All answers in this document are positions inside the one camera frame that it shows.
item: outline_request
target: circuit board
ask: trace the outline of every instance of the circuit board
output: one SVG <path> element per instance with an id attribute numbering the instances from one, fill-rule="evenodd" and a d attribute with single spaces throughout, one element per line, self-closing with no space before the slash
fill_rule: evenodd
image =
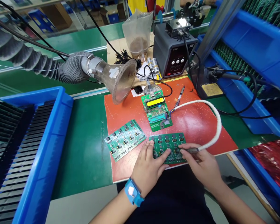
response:
<path id="1" fill-rule="evenodd" d="M 153 157 L 156 159 L 162 155 L 166 149 L 171 149 L 170 155 L 165 160 L 164 164 L 185 163 L 182 158 L 180 148 L 178 145 L 186 143 L 183 133 L 172 133 L 163 135 L 152 135 L 149 140 L 153 140 L 155 145 L 153 147 Z"/>
<path id="2" fill-rule="evenodd" d="M 139 125 L 131 120 L 105 138 L 105 142 L 115 162 L 146 139 Z"/>
<path id="3" fill-rule="evenodd" d="M 162 90 L 154 92 L 153 97 L 144 95 L 141 100 L 153 132 L 172 126 Z"/>

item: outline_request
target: yellow lcd screen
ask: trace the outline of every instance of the yellow lcd screen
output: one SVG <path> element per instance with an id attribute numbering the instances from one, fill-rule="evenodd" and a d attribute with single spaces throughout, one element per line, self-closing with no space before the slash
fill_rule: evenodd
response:
<path id="1" fill-rule="evenodd" d="M 161 98 L 146 102 L 146 105 L 147 105 L 147 107 L 152 107 L 152 106 L 164 103 L 164 102 L 165 102 L 164 97 L 161 97 Z"/>

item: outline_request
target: hand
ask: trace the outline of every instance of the hand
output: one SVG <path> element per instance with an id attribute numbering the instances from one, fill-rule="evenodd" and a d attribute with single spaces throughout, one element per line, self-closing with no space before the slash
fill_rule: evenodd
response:
<path id="1" fill-rule="evenodd" d="M 214 5 L 217 0 L 205 0 L 204 4 L 205 5 Z"/>
<path id="2" fill-rule="evenodd" d="M 163 171 L 169 167 L 163 163 L 171 150 L 167 149 L 160 157 L 154 159 L 152 156 L 153 145 L 154 141 L 152 140 L 143 145 L 131 176 L 143 198 L 155 186 Z"/>
<path id="3" fill-rule="evenodd" d="M 186 143 L 179 145 L 179 148 L 189 149 L 189 148 L 197 148 L 200 145 L 194 143 Z M 220 189 L 224 182 L 221 177 L 221 173 L 219 170 L 218 163 L 213 155 L 208 153 L 208 151 L 201 150 L 195 155 L 201 161 L 199 163 L 193 158 L 193 156 L 185 150 L 180 150 L 181 154 L 183 154 L 183 158 L 186 159 L 197 177 L 197 179 L 212 193 L 217 189 Z"/>

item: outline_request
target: flexible duct hose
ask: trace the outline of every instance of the flexible duct hose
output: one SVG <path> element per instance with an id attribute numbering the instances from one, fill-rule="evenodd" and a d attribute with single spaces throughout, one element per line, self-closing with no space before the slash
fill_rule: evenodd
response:
<path id="1" fill-rule="evenodd" d="M 54 61 L 41 52 L 27 47 L 23 41 L 0 29 L 0 60 L 10 61 L 14 66 L 22 66 L 26 71 L 34 71 L 43 77 L 58 80 L 64 83 L 77 84 L 86 81 L 89 76 L 81 68 L 83 56 L 87 52 L 76 52 L 64 63 Z"/>

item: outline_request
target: pen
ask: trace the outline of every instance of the pen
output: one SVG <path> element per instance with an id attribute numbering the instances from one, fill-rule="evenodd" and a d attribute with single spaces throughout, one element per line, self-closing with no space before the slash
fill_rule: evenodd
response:
<path id="1" fill-rule="evenodd" d="M 176 107 L 180 104 L 181 95 L 182 95 L 183 93 L 184 93 L 184 86 L 183 86 L 183 88 L 182 88 L 181 91 L 180 91 L 180 95 L 179 95 L 179 97 L 178 97 L 178 99 L 177 99 L 177 102 L 176 102 L 174 108 L 176 108 Z"/>

